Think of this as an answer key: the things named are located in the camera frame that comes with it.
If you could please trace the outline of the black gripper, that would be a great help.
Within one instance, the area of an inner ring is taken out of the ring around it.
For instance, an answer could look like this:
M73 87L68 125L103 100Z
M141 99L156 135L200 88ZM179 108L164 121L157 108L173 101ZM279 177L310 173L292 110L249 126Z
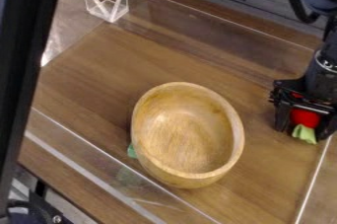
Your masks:
M317 140L326 139L337 131L337 105L306 93L302 79L276 80L273 82L269 101L276 107L276 130L285 131L292 109L324 114L316 128Z

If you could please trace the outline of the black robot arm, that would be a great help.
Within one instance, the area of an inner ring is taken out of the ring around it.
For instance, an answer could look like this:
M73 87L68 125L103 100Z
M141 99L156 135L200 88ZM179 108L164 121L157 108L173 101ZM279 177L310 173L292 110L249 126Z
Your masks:
M321 44L296 79L276 80L271 102L276 107L276 130L309 144L337 132L337 0L288 0L306 24L326 19Z

